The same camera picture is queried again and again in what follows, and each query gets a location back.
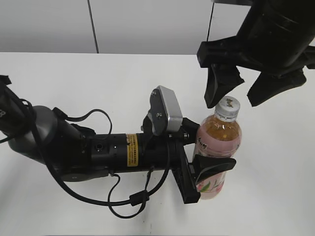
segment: pink drink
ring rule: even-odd
[[[226,96],[219,102],[215,115],[206,118],[198,129],[193,155],[230,158],[236,152],[241,144],[241,129],[235,121],[239,108],[239,102],[232,97]],[[211,199],[221,191],[225,173],[219,173],[197,185],[201,199]]]

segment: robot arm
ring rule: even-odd
[[[231,170],[232,158],[207,158],[196,155],[189,163],[184,145],[195,142],[198,124],[182,117],[175,93],[159,86],[150,97],[150,110],[143,120],[143,133],[97,135],[94,130],[69,124],[82,121],[70,118],[58,108],[32,106],[19,99],[8,87],[7,76],[0,78],[0,130],[8,136],[11,149],[30,159],[45,164],[57,183],[71,196],[86,203],[108,206],[142,204],[163,185],[169,170],[177,182],[185,204],[196,203],[200,193],[196,185],[213,175]],[[133,194],[121,202],[97,201],[73,192],[64,181],[78,182],[106,177],[117,173],[164,170],[158,185]]]

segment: white wall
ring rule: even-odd
[[[94,53],[86,0],[0,0],[0,52]]]
[[[206,41],[210,0],[93,0],[102,53],[196,54]],[[216,4],[210,40],[234,36],[248,6]]]
[[[173,176],[131,220],[64,193],[45,166],[0,146],[0,235],[231,235],[312,236],[315,232],[314,71],[307,83],[252,108],[246,93],[258,73],[240,69],[245,83],[230,94],[241,102],[243,131],[237,165],[220,195],[184,205]],[[195,56],[0,54],[0,73],[33,105],[60,107],[71,116],[106,110],[114,133],[140,132],[157,85],[173,89],[183,115],[201,122],[213,110],[203,100],[206,69]],[[82,125],[98,133],[108,123],[95,115]],[[193,146],[186,148],[191,158]],[[154,186],[161,172],[153,174]],[[78,193],[105,200],[115,178],[72,183]],[[113,200],[143,189],[145,173],[122,175]],[[129,206],[118,212],[135,212]]]
[[[86,0],[0,0],[0,52],[94,53]],[[211,0],[91,0],[101,53],[196,54]],[[211,40],[234,35],[249,7],[216,4]]]

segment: screw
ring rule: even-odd
[[[157,118],[161,119],[162,118],[162,113],[157,113]]]
[[[184,133],[184,139],[189,139],[189,134],[188,133]]]

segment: bottle label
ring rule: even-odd
[[[197,140],[193,155],[202,155],[214,158],[230,158],[240,145],[240,137],[232,141],[220,141],[211,137],[201,126],[197,132]],[[197,185],[197,190],[207,193],[209,198],[216,196],[222,189],[225,180],[222,172],[207,178]]]

